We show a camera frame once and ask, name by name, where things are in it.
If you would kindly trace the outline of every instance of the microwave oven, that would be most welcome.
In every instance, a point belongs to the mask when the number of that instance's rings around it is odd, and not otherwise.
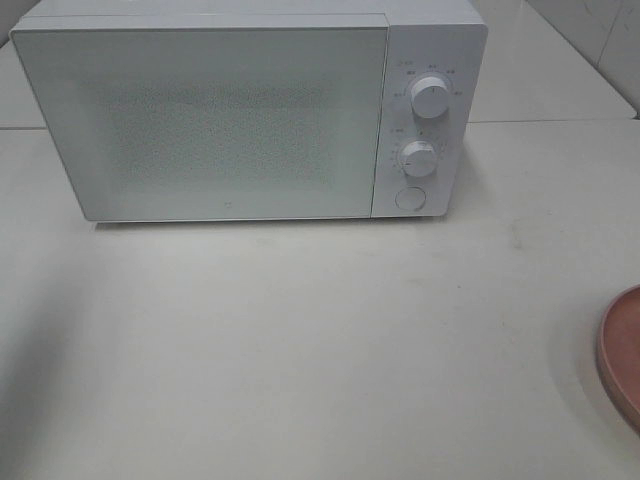
[[[443,215],[466,0],[42,0],[11,38],[87,220]]]

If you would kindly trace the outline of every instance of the round button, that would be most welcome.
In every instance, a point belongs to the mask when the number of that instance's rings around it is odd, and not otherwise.
[[[402,210],[417,212],[424,207],[426,202],[426,193],[418,187],[405,188],[396,195],[396,205]]]

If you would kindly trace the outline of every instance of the timer knob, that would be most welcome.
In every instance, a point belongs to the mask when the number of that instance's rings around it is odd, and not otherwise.
[[[402,149],[398,160],[402,171],[410,177],[426,177],[438,165],[436,150],[428,142],[411,142]]]
[[[436,75],[427,75],[411,86],[411,106],[422,118],[436,118],[449,108],[449,85]]]

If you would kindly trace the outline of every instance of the plate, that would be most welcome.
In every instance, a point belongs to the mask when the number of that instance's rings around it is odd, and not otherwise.
[[[640,432],[640,285],[621,293],[607,308],[597,360],[611,400]]]

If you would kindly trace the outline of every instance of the white countertop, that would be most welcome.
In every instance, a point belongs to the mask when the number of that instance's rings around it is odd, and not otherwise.
[[[0,477],[638,478],[593,345],[639,150],[475,124],[444,220],[95,227],[0,132]]]
[[[635,111],[524,0],[472,0],[489,25],[471,122],[633,118]],[[0,128],[44,127],[10,44],[0,48]]]

